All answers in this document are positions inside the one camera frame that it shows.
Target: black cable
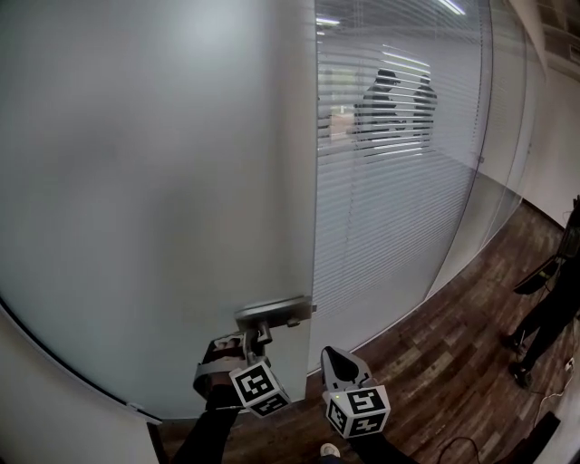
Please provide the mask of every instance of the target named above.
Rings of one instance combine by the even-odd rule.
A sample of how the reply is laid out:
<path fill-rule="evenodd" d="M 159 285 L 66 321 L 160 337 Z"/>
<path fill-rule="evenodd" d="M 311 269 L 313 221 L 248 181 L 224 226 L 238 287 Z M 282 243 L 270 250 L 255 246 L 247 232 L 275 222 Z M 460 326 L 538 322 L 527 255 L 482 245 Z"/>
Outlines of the black cable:
<path fill-rule="evenodd" d="M 441 454 L 439 455 L 439 459 L 437 459 L 437 464 L 441 464 L 441 458 L 443 458 L 443 454 L 445 454 L 445 451 L 447 451 L 450 446 L 455 443 L 457 440 L 469 440 L 471 442 L 471 444 L 473 445 L 473 448 L 475 449 L 475 457 L 478 460 L 478 464 L 481 464 L 481 461 L 479 460 L 479 448 L 477 443 L 470 437 L 455 437 L 452 441 L 450 441 L 447 445 L 445 445 L 445 448 L 443 448 L 441 450 Z"/>

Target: window blind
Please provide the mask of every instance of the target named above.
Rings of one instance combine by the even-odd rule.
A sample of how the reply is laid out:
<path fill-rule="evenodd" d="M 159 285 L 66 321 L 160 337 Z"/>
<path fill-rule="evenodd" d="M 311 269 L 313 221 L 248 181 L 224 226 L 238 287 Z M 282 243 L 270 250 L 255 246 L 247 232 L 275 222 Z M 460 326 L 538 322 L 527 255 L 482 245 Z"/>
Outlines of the window blind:
<path fill-rule="evenodd" d="M 325 345 L 352 349 L 408 313 L 445 258 L 485 124 L 479 8 L 476 0 L 316 4 L 311 368 Z"/>

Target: black pants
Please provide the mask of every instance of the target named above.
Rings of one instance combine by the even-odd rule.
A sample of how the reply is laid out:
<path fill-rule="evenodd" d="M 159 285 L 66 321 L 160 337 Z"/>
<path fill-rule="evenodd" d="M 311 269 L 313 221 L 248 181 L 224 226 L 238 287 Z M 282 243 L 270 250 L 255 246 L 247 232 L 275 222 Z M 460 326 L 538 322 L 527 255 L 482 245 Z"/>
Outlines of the black pants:
<path fill-rule="evenodd" d="M 527 350 L 521 366 L 527 371 L 534 367 L 537 359 L 556 341 L 558 335 L 574 320 L 580 302 L 580 293 L 574 288 L 556 287 L 532 309 L 519 324 L 513 337 L 520 342 L 539 329 L 536 339 Z"/>

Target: wooden floor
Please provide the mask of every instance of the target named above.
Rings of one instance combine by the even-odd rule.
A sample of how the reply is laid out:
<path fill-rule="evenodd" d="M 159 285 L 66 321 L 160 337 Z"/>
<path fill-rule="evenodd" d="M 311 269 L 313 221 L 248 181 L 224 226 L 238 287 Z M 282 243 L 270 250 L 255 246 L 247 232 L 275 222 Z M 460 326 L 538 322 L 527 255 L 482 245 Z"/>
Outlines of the wooden floor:
<path fill-rule="evenodd" d="M 456 436 L 474 439 L 482 463 L 505 456 L 532 428 L 541 394 L 523 391 L 507 371 L 515 355 L 498 342 L 537 302 L 538 294 L 512 293 L 515 282 L 556 250 L 561 232 L 522 205 L 488 247 L 454 280 L 357 354 L 386 386 L 391 416 L 387 439 L 421 464 L 437 462 Z M 564 363 L 572 355 L 568 327 L 534 371 L 533 390 L 559 392 Z M 347 462 L 360 462 L 324 418 L 320 374 L 308 379 L 307 399 L 284 413 L 259 420 L 238 417 L 226 447 L 226 463 L 316 462 L 322 443 L 339 447 Z M 543 411 L 553 409 L 545 401 Z M 159 426 L 172 456 L 192 421 Z M 444 463 L 475 462 L 468 442 L 459 441 Z"/>

